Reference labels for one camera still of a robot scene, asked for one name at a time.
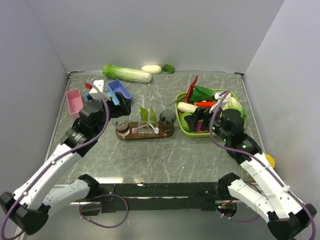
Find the frosted clear glass cup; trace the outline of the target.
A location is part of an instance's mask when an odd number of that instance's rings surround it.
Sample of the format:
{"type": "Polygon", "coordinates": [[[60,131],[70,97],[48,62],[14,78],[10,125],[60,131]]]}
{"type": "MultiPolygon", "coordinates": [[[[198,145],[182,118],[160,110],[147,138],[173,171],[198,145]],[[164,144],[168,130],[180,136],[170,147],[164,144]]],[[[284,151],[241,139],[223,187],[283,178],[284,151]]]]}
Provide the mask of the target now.
{"type": "Polygon", "coordinates": [[[130,121],[130,118],[127,115],[112,119],[112,124],[115,127],[115,131],[118,135],[125,137],[129,134],[130,132],[129,121],[130,121]]]}

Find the green toothpaste tube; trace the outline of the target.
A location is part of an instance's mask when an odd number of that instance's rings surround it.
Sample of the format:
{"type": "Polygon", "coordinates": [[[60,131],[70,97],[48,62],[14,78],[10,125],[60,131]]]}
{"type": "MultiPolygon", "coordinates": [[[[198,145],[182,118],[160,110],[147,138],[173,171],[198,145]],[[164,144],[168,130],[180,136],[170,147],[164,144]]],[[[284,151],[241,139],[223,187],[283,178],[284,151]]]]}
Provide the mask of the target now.
{"type": "Polygon", "coordinates": [[[150,107],[149,113],[150,113],[150,123],[153,127],[156,127],[157,126],[157,117],[156,117],[156,113],[152,107],[150,107]]]}
{"type": "Polygon", "coordinates": [[[141,124],[145,125],[148,123],[149,111],[143,107],[140,107],[141,124]]]}

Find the dark glass cup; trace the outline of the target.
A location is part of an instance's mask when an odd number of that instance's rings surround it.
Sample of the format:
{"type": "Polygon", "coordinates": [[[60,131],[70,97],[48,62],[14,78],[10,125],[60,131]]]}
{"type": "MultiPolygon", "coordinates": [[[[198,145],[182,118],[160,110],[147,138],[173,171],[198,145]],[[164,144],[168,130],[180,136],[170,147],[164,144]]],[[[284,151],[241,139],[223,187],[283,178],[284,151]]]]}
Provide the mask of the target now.
{"type": "Polygon", "coordinates": [[[164,110],[159,115],[161,129],[165,133],[173,131],[177,119],[176,114],[171,110],[164,110]]]}

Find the clear textured plastic holder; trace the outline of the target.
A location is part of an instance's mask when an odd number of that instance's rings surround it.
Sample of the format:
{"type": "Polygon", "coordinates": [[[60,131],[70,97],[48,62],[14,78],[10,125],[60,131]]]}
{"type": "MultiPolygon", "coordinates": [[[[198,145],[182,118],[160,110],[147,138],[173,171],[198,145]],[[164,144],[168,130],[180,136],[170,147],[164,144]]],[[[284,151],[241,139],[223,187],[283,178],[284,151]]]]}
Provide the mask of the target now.
{"type": "Polygon", "coordinates": [[[137,131],[137,133],[140,135],[140,136],[157,136],[158,134],[154,134],[153,130],[149,127],[149,125],[147,127],[144,127],[142,129],[139,129],[137,131]]]}

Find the yellow cabbage by arm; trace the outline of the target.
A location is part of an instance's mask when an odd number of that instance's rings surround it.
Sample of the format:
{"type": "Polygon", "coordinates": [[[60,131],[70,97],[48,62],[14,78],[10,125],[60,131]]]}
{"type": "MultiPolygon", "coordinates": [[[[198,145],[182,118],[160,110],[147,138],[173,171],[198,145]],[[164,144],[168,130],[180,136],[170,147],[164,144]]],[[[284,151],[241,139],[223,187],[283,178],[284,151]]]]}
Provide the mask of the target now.
{"type": "Polygon", "coordinates": [[[271,157],[271,155],[269,155],[269,154],[267,154],[267,153],[265,154],[265,157],[266,157],[266,160],[267,160],[267,162],[268,162],[268,165],[269,165],[272,169],[274,169],[275,166],[276,166],[276,162],[275,162],[274,158],[271,157]]]}

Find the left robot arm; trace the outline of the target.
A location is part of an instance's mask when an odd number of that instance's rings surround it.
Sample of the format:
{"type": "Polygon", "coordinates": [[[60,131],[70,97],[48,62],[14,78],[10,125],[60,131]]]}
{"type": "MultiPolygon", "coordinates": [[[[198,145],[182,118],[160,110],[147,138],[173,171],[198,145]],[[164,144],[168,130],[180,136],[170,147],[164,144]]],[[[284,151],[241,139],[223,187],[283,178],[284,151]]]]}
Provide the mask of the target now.
{"type": "Polygon", "coordinates": [[[66,187],[53,190],[60,177],[77,161],[83,158],[98,142],[110,119],[131,114],[131,100],[117,92],[119,104],[112,100],[91,99],[79,111],[52,155],[40,169],[13,193],[4,192],[0,196],[0,206],[5,219],[0,230],[5,237],[8,220],[13,221],[22,232],[33,235],[38,232],[54,213],[68,204],[86,199],[95,200],[99,195],[99,182],[88,174],[81,175],[66,187]]]}

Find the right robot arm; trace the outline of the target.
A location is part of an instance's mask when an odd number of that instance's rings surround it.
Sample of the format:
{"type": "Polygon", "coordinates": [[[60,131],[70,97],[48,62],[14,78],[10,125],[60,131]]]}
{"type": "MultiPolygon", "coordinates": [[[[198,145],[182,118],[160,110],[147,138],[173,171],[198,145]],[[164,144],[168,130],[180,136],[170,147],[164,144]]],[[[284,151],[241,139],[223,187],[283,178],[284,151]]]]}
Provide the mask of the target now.
{"type": "Polygon", "coordinates": [[[255,191],[239,176],[228,173],[218,181],[218,193],[223,199],[231,197],[245,203],[267,223],[269,231],[277,240],[292,240],[305,228],[311,226],[311,239],[315,239],[315,207],[303,203],[292,193],[270,165],[267,155],[256,141],[245,133],[245,121],[236,109],[218,109],[217,116],[204,108],[184,115],[188,128],[194,131],[201,122],[201,131],[211,130],[220,137],[228,155],[234,159],[262,190],[255,191]]]}

